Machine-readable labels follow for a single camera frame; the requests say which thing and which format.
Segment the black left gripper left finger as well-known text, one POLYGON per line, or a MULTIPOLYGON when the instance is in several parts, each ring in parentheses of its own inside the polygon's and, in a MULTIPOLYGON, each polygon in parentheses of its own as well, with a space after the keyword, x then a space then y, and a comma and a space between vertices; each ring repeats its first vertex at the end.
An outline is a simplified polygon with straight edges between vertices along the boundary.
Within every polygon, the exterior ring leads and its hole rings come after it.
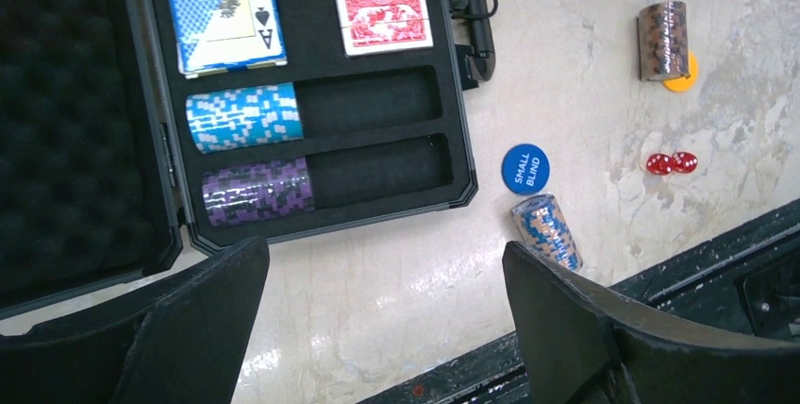
POLYGON ((269 269, 251 238, 1 340, 5 403, 227 403, 269 269))

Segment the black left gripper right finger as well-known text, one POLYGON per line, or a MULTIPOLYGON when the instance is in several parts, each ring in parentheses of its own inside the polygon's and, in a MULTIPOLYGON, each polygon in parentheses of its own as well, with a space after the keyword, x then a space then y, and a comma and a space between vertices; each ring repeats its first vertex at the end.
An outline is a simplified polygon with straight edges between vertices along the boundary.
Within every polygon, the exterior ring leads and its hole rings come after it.
POLYGON ((510 242, 508 303, 536 403, 795 403, 799 346, 653 309, 510 242))

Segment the blue tan chip stack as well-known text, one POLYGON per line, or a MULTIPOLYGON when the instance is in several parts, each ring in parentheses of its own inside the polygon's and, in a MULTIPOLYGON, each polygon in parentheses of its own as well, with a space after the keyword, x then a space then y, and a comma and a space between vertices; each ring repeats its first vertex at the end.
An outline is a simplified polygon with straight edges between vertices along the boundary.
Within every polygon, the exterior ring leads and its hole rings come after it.
POLYGON ((524 244, 572 272, 582 268, 575 238, 554 195, 532 196, 514 206, 510 215, 524 244))

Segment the brown black chip stack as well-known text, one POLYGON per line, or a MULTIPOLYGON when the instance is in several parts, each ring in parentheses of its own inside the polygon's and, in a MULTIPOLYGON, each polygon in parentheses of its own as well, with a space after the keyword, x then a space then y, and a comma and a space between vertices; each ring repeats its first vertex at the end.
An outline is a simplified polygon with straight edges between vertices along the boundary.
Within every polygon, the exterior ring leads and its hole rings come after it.
POLYGON ((665 1, 642 8, 637 29, 641 80, 664 81, 689 73, 685 2, 665 1))

